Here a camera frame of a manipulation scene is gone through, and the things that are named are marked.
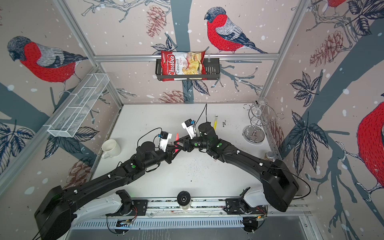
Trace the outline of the pink highlighter pen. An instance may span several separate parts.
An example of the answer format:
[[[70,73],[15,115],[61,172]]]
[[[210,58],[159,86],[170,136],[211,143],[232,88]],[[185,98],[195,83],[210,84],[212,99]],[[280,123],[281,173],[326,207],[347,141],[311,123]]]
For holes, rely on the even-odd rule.
[[[179,140],[179,133],[177,133],[174,143],[177,144],[178,140]]]

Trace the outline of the yellow highlighter pen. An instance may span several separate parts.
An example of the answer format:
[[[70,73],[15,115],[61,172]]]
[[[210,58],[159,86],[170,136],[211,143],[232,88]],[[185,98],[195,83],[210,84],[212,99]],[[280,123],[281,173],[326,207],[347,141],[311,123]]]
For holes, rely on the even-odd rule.
[[[218,116],[216,115],[214,119],[214,125],[213,125],[214,130],[216,130],[217,128],[217,123],[218,123]]]

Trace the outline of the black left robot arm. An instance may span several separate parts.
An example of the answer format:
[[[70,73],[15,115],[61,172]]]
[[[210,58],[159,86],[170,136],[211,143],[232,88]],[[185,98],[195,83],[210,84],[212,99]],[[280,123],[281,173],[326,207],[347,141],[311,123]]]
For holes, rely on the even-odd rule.
[[[109,191],[134,182],[151,166],[162,161],[171,163],[177,155],[176,151],[183,149],[166,145],[164,151],[156,150],[154,143],[144,142],[137,147],[134,155],[112,171],[79,186],[52,188],[34,214],[39,229],[34,238],[58,239],[70,229],[72,221],[80,217],[76,211],[81,207]]]

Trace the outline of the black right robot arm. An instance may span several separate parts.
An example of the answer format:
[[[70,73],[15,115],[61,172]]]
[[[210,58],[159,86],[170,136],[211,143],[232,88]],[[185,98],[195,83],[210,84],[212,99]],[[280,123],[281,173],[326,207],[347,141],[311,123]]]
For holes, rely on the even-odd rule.
[[[230,142],[220,139],[210,122],[200,124],[199,133],[198,137],[184,136],[174,144],[185,152],[205,150],[213,159],[251,174],[262,183],[267,202],[280,212],[287,211],[300,187],[283,161],[268,161],[241,151]]]

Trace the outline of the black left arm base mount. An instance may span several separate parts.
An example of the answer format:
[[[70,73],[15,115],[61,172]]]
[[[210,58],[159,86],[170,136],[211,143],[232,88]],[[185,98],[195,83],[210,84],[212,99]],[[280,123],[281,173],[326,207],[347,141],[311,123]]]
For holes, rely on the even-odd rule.
[[[145,216],[148,207],[148,200],[134,199],[130,203],[123,203],[117,212],[108,214],[109,217],[123,217],[123,216]]]

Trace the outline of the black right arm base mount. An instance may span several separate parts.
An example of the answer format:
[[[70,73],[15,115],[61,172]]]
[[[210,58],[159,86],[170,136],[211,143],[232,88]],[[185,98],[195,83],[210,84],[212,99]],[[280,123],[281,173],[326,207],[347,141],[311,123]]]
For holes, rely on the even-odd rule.
[[[256,207],[250,207],[243,199],[229,198],[225,199],[225,207],[223,210],[228,215],[266,215],[268,206],[261,205]]]

